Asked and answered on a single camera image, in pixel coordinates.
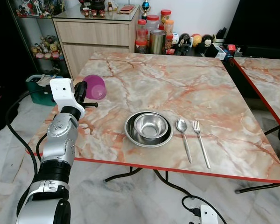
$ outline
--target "fork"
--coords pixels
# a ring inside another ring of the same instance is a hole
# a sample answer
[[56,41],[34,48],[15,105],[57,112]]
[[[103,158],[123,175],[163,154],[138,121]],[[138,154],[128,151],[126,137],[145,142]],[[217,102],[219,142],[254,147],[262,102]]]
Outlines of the fork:
[[193,130],[194,130],[194,132],[196,132],[196,134],[199,137],[206,166],[207,166],[208,169],[210,169],[210,161],[209,161],[209,158],[207,157],[206,150],[204,148],[204,145],[203,145],[203,142],[202,142],[202,138],[200,136],[200,127],[199,127],[199,121],[198,120],[194,120],[193,121]]

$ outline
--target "wooden drawer cabinet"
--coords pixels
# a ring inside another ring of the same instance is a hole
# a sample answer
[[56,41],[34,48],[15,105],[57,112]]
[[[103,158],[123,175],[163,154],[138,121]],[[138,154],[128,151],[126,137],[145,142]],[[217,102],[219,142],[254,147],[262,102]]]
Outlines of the wooden drawer cabinet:
[[83,19],[77,5],[53,18],[73,79],[95,52],[134,52],[139,7],[131,15],[112,13],[106,12],[104,19]]
[[56,25],[62,42],[114,46],[129,45],[128,24],[56,22]]
[[113,46],[99,46],[99,45],[79,45],[79,44],[63,44],[66,52],[66,57],[69,62],[69,67],[73,77],[79,75],[81,69],[84,67],[91,54],[95,52],[120,52],[128,53],[128,47],[113,47]]

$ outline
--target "marble table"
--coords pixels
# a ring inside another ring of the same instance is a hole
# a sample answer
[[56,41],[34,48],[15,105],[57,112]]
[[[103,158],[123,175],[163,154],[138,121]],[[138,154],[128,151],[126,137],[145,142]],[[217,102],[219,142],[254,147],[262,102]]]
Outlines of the marble table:
[[280,125],[280,60],[236,57],[233,61]]
[[[95,53],[74,83],[90,74],[104,79],[108,93],[98,101],[98,108],[87,108],[79,121],[76,160],[280,182],[280,160],[220,60]],[[173,126],[178,118],[188,122],[192,164],[175,127],[171,141],[158,148],[136,146],[126,137],[126,118],[141,110],[159,112]],[[31,139],[32,149],[56,113],[54,108]],[[200,121],[211,169],[192,130],[193,120]]]

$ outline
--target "drawer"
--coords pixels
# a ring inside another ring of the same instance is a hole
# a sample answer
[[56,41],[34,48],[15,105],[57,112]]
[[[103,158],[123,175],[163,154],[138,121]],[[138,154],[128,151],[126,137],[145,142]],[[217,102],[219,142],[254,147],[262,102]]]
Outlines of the drawer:
[[107,47],[99,45],[66,44],[63,43],[65,56],[73,78],[76,78],[88,59],[95,52],[119,52],[128,53],[127,47]]
[[63,43],[129,45],[127,24],[56,22]]

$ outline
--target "purple plastic bowl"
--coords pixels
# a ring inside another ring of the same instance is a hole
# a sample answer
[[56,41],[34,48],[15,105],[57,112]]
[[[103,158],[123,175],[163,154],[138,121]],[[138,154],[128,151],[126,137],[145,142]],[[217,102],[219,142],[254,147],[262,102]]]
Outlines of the purple plastic bowl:
[[83,81],[87,82],[86,97],[88,99],[103,99],[107,95],[104,80],[97,75],[86,76]]

